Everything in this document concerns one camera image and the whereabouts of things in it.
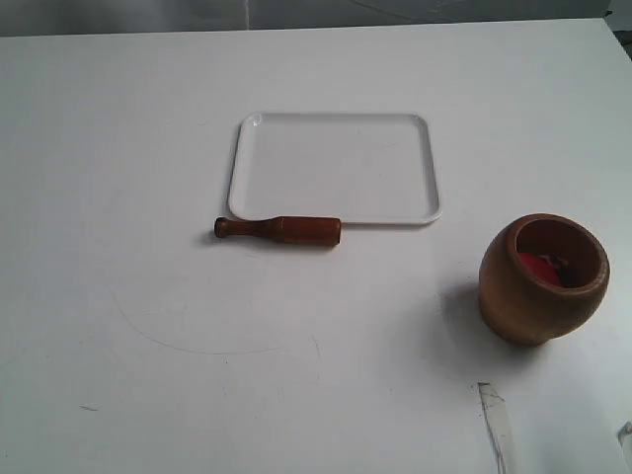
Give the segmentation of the brown wooden pestle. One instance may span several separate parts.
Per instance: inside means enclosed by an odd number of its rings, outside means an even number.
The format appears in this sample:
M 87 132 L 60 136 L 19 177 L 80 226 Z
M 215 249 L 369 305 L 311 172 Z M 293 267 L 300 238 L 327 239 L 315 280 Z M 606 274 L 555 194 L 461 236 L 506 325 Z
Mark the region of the brown wooden pestle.
M 335 247 L 340 243 L 342 221 L 334 217 L 278 216 L 263 220 L 218 217 L 213 226 L 217 238 L 249 236 L 282 244 Z

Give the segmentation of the brown wooden mortar bowl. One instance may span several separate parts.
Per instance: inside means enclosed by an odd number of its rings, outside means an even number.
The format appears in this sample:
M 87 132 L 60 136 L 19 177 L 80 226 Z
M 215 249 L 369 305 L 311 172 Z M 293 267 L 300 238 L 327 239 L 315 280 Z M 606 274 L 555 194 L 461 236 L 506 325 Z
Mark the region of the brown wooden mortar bowl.
M 566 260 L 565 286 L 535 277 L 522 264 L 520 252 Z M 607 255 L 585 227 L 558 215 L 529 214 L 505 227 L 483 257 L 481 314 L 504 340 L 539 346 L 586 323 L 602 302 L 609 277 Z

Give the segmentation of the red object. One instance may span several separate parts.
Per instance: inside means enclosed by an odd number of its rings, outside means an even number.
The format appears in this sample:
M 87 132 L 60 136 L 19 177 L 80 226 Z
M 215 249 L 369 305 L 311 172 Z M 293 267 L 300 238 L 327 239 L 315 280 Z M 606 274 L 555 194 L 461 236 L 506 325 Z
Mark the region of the red object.
M 568 262 L 552 254 L 520 252 L 522 264 L 538 279 L 549 284 L 564 287 Z

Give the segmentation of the white rectangular plastic tray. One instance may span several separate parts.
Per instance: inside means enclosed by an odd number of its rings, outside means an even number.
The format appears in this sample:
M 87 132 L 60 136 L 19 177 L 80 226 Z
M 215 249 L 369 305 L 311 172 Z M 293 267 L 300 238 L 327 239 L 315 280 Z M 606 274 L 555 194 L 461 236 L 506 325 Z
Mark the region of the white rectangular plastic tray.
M 240 124 L 227 205 L 242 220 L 428 225 L 441 205 L 427 122 L 413 113 L 254 113 Z

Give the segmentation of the clear tape strip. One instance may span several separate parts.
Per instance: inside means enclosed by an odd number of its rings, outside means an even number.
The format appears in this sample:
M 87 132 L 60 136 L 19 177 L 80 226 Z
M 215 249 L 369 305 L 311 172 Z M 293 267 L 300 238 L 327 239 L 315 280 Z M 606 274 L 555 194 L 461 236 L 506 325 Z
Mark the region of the clear tape strip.
M 520 468 L 505 399 L 489 382 L 479 382 L 478 391 L 497 472 L 516 474 Z

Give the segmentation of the grey backdrop curtain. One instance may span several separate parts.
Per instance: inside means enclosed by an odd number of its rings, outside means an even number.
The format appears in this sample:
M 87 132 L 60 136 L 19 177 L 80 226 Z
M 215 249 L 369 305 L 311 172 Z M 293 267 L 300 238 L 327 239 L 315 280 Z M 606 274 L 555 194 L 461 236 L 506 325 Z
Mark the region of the grey backdrop curtain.
M 4 37 L 337 28 L 603 18 L 631 28 L 628 1 L 4 1 Z

